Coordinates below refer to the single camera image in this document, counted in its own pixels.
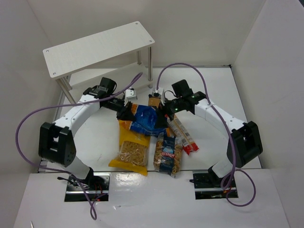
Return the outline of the blue and orange pasta bag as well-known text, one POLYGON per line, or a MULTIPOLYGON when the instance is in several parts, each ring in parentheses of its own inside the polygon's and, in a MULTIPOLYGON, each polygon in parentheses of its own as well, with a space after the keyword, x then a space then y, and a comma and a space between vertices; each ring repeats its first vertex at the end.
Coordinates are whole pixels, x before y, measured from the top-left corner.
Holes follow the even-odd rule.
POLYGON ((166 127, 155 127, 157 114, 152 106, 132 104, 131 111, 135 117, 135 121, 131 122, 129 130, 147 136, 158 136, 166 131, 166 127))

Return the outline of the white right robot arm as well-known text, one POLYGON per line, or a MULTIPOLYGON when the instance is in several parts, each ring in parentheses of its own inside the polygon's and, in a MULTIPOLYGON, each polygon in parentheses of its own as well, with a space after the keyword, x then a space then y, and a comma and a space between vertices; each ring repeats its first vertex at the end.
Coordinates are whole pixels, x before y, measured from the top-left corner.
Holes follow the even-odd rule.
POLYGON ((246 123, 233 117, 208 101, 203 92, 193 92, 185 79, 174 83, 172 88, 176 95, 172 100, 165 98, 163 88, 152 91, 161 101, 157 110, 158 125, 163 124, 166 118, 173 120, 177 112, 185 110, 210 123, 228 139, 226 155, 208 169, 209 179, 213 184, 219 184, 232 170, 242 168, 263 152, 255 122, 246 123))

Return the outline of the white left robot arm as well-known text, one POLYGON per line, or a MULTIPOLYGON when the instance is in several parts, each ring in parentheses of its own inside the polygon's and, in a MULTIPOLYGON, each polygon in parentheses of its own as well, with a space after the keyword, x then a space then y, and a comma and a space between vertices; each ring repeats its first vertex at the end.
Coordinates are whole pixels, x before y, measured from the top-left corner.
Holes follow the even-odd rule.
POLYGON ((102 183, 91 167, 85 165, 76 155, 74 136, 86 120, 100 108, 116 112, 117 119, 134 121, 131 102, 114 97, 117 83, 103 77, 100 84, 83 92, 77 106, 72 107, 63 117, 40 127, 38 154, 50 162, 57 163, 72 173, 88 187, 102 183))

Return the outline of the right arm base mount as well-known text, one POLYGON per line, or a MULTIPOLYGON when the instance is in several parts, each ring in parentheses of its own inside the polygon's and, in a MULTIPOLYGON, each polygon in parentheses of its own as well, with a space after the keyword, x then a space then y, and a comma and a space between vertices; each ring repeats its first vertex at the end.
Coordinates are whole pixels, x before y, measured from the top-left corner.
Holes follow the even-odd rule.
POLYGON ((220 186, 221 179, 212 180, 207 170, 193 171, 189 182, 194 186, 196 200, 225 199, 227 194, 228 198, 238 198, 234 179, 231 185, 223 190, 220 186))

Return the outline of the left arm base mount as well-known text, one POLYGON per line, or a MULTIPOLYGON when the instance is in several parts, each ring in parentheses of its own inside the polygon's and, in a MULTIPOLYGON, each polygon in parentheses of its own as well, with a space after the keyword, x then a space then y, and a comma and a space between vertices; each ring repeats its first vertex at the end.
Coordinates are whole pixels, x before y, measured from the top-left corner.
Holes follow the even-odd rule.
MULTIPOLYGON (((98 176, 101 181, 94 183, 91 186, 82 184, 89 199, 91 201, 96 200, 108 201, 109 200, 109 185, 110 185, 110 176, 109 172, 96 172, 95 176, 98 176)), ((68 178, 57 177, 58 180, 63 181, 66 184, 65 192, 65 202, 83 202, 86 201, 84 192, 82 191, 80 185, 75 181, 71 176, 68 178)))

